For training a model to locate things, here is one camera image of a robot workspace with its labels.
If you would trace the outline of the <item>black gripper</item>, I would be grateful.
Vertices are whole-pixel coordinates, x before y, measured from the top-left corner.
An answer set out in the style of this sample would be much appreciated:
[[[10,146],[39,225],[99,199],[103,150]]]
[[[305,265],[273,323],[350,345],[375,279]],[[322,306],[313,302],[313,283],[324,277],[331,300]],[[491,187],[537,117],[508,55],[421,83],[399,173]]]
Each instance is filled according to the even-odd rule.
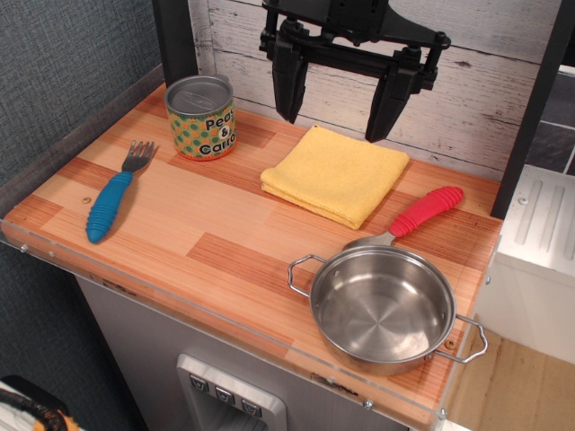
[[[433,31],[398,14],[387,1],[264,1],[260,50],[273,63],[278,114],[301,109],[309,64],[378,78],[365,138],[386,139],[414,92],[433,88],[449,48]]]

